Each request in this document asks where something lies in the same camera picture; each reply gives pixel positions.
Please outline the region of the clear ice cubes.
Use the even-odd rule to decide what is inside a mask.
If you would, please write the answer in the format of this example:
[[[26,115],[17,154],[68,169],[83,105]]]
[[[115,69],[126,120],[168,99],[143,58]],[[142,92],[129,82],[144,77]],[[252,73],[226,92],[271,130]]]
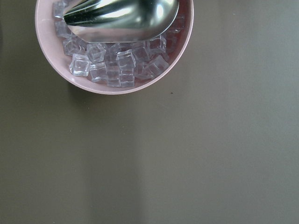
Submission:
[[[63,51],[71,57],[70,73],[109,87],[132,87],[137,79],[154,79],[169,67],[168,54],[184,25],[177,14],[161,35],[138,42],[86,42],[76,36],[63,19],[65,9],[81,0],[56,0],[52,4],[56,36],[62,38]]]

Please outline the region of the steel ice scoop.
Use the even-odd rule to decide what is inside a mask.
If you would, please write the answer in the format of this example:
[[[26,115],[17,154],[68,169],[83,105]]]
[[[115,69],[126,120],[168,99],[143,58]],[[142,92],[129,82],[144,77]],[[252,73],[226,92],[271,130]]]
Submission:
[[[177,0],[82,0],[63,19],[86,42],[138,42],[165,32],[178,10]]]

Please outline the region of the pink bowl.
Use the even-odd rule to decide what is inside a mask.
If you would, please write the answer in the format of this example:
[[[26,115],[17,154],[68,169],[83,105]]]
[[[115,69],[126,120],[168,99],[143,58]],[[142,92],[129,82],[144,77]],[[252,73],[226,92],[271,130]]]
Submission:
[[[52,0],[38,0],[36,2],[35,11],[35,26],[36,35],[39,45],[43,51],[48,62],[53,69],[66,81],[72,85],[83,89],[85,91],[104,94],[104,95],[120,95],[128,94],[145,89],[165,75],[169,74],[171,69],[179,61],[187,47],[189,39],[192,34],[193,21],[194,21],[194,3],[192,0],[180,0],[179,12],[185,15],[185,28],[178,34],[177,46],[170,54],[169,67],[160,76],[153,80],[136,80],[135,86],[121,88],[121,87],[108,87],[105,84],[97,84],[88,81],[85,77],[76,77],[70,73],[69,64],[71,57],[64,55],[62,39],[56,36],[54,17],[52,16]]]

